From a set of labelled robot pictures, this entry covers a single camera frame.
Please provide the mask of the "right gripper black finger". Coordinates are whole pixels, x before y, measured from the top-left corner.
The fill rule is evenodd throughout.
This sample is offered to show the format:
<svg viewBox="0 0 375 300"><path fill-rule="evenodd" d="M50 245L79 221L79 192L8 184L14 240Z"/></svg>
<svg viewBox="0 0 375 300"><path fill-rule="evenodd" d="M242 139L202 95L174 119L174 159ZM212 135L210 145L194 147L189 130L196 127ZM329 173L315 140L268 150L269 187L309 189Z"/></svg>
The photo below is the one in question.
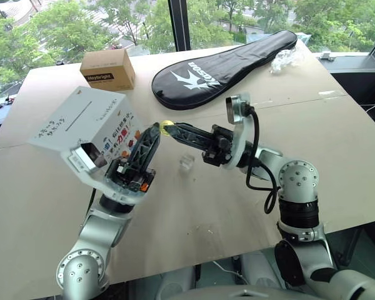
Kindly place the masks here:
<svg viewBox="0 0 375 300"><path fill-rule="evenodd" d="M175 126L165 126L165 131L173 138L173 133L176 129ZM185 144L187 146L190 146L192 148L196 148L202 151L205 151L208 149L208 140L180 140L175 139L177 142L181 144Z"/></svg>
<svg viewBox="0 0 375 300"><path fill-rule="evenodd" d="M173 133L174 139L180 140L213 140L213 134L185 122L177 122Z"/></svg>

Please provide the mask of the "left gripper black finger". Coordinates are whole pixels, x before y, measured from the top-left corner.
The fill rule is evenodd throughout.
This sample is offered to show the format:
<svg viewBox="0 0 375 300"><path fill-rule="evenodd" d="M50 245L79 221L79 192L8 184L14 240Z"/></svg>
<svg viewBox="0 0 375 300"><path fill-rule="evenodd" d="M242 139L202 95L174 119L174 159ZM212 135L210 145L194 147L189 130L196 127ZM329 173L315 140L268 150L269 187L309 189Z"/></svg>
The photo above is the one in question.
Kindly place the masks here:
<svg viewBox="0 0 375 300"><path fill-rule="evenodd" d="M134 145L128 159L128 164L149 164L152 158L153 137L152 127L148 127Z"/></svg>
<svg viewBox="0 0 375 300"><path fill-rule="evenodd" d="M129 157L129 166L135 171L145 171L160 142L159 123L147 128L138 139Z"/></svg>

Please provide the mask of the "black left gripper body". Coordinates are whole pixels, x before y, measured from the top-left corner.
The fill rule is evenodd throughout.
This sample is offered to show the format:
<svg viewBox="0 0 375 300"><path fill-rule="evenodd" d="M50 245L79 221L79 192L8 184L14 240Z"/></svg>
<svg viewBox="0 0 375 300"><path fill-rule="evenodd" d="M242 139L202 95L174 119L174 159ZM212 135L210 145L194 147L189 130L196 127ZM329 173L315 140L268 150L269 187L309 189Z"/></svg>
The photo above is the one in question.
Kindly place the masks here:
<svg viewBox="0 0 375 300"><path fill-rule="evenodd" d="M112 161L105 178L128 191L146 193L155 175L155 170L149 168L140 170L129 162L126 157L122 157Z"/></svg>

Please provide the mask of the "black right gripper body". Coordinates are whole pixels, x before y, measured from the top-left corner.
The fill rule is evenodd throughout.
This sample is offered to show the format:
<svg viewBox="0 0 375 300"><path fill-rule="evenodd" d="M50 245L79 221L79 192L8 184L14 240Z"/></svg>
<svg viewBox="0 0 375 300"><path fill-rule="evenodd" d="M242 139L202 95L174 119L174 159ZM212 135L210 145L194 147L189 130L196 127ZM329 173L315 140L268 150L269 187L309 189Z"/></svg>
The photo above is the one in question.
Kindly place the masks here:
<svg viewBox="0 0 375 300"><path fill-rule="evenodd" d="M202 153L202 160L207 164L219 167L231 160L233 132L214 124L211 133L212 140Z"/></svg>

